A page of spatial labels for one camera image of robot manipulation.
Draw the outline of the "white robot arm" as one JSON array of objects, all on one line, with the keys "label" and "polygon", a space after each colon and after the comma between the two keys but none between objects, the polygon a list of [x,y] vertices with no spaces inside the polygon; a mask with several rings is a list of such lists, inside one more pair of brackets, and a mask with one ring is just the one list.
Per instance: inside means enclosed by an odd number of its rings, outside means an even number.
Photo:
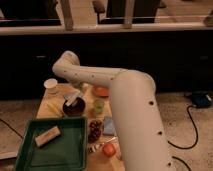
[{"label": "white robot arm", "polygon": [[176,171],[155,98],[156,85],[144,72],[88,67],[64,52],[53,73],[72,84],[86,82],[109,89],[109,104],[125,171]]}]

